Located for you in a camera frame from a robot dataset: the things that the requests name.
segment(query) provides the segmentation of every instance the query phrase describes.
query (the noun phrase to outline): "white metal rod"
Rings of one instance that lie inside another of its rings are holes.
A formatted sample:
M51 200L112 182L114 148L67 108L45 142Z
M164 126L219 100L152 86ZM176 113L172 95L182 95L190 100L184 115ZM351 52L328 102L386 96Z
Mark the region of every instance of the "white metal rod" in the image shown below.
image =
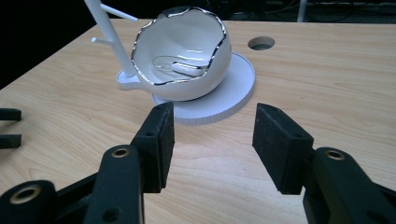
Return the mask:
M124 13L124 12L118 11L118 10L116 10L114 7L108 7L108 6L104 5L104 4L101 4L100 7L101 7L104 11L106 11L106 12L108 12L108 13L111 13L111 14L113 14L113 15L116 15L116 16L118 16L118 17L124 18L125 20L137 21L137 18L136 18L136 17L133 17L133 16L128 15L128 14L126 14L126 13Z
M113 24L111 24L110 19L107 16L107 13L102 10L101 1L84 0L84 2L90 10L96 23L101 28L102 33L105 35L106 41L113 43L111 47L113 48L114 53L116 54L116 57L122 66L125 76L133 77L135 74L134 66L132 65L131 59L128 57L128 54L122 46L120 39L114 30Z
M298 9L297 22L303 22L304 21L305 10L306 10L306 1L307 0L300 0L300 8Z
M105 39L101 39L101 38L97 38L94 37L91 39L92 43L96 43L96 44L104 44L104 45L109 45L109 46L113 46L113 42L105 40Z

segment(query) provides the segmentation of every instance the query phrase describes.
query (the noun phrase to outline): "black clamp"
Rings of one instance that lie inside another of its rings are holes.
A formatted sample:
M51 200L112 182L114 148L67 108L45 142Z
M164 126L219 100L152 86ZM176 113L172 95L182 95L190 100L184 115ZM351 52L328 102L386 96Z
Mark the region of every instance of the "black clamp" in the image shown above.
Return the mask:
M256 149L277 190L301 193L308 223L396 223L396 192L372 182L344 151L314 138L282 110L257 105Z
M0 197L0 223L145 223L144 193L166 186L175 144L173 103L156 105L130 145L107 150L99 171L56 191L47 180Z
M0 108L0 120L21 120L21 111L13 108ZM21 146L21 134L0 134L0 149Z

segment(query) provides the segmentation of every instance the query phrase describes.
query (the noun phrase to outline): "white saucer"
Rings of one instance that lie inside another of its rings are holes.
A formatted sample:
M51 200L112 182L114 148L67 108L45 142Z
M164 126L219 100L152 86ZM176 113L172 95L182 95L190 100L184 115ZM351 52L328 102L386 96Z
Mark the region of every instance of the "white saucer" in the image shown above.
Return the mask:
M202 125L226 119L239 111L254 90L254 68L244 56L233 53L223 81L209 94L191 101L174 102L175 122ZM168 100L152 94L156 105Z

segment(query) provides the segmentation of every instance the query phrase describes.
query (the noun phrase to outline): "wooden table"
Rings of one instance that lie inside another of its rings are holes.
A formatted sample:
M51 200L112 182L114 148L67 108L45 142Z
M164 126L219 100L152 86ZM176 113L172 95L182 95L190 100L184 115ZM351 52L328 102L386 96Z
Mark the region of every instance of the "wooden table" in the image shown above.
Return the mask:
M147 22L113 24L130 50ZM254 94L225 120L176 124L167 188L145 196L147 223L306 223L302 196L280 195L251 146L257 103L281 108L315 148L344 150L374 182L396 189L396 25L226 25L233 51L254 65ZM22 134L21 147L0 151L0 193L37 179L62 189L97 172L103 153L140 128L150 94L120 90L111 48L90 41L101 35L93 27L0 91L0 107L22 110L21 121L0 123L1 133ZM276 43L250 49L257 36Z

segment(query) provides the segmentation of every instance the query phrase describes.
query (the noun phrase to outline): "dark background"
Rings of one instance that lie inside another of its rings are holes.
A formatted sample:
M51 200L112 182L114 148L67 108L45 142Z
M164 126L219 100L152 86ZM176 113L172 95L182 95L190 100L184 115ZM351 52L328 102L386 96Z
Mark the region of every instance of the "dark background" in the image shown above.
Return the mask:
M297 20L300 0L103 0L140 19L178 6L208 9L223 20ZM309 0L306 22L396 23L395 0ZM83 0L2 0L0 90L95 25Z

